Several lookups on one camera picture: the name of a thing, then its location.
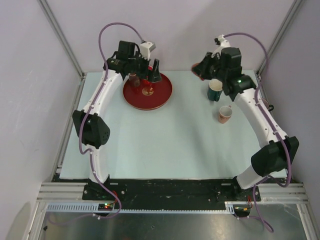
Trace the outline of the dark green mug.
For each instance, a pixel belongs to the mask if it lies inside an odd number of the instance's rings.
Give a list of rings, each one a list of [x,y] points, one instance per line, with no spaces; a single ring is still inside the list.
[[[207,98],[210,101],[218,102],[223,91],[223,83],[217,79],[212,79],[208,84]]]

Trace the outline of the small orange cup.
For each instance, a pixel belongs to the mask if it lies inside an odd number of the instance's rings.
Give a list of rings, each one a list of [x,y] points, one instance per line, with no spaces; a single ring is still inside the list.
[[[198,62],[198,63],[193,64],[192,67],[191,67],[191,71],[196,76],[201,77],[202,68],[201,68],[200,63]]]

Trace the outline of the small pink square mug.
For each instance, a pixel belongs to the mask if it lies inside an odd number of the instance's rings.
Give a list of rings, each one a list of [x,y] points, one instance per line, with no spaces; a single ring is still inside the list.
[[[233,110],[230,105],[222,106],[218,112],[218,121],[221,124],[225,124],[232,116]]]

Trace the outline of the lilac ribbed mug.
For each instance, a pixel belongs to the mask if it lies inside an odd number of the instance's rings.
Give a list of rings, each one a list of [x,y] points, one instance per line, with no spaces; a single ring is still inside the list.
[[[261,100],[269,112],[274,110],[275,107],[272,104],[270,104],[266,99],[262,98]]]

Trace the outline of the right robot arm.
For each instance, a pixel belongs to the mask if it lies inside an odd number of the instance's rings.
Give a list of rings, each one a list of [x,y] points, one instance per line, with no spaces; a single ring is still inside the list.
[[[269,179],[275,172],[287,170],[291,177],[291,164],[299,141],[289,137],[259,99],[259,90],[253,79],[242,72],[242,55],[239,48],[219,47],[207,52],[192,71],[203,80],[218,80],[224,94],[230,97],[252,127],[260,150],[251,157],[250,166],[234,177],[231,194],[238,201],[249,195],[249,190]]]

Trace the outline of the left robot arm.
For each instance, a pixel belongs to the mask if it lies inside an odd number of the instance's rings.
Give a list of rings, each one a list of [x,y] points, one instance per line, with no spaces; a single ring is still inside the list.
[[[91,173],[89,179],[97,183],[93,193],[99,199],[107,199],[111,187],[105,184],[110,174],[103,159],[103,146],[110,138],[111,130],[103,120],[115,92],[128,79],[135,88],[142,80],[161,81],[159,60],[149,66],[155,43],[143,41],[141,44],[121,40],[117,51],[103,59],[103,72],[98,86],[82,110],[74,110],[72,120],[78,136],[80,153],[89,153]]]

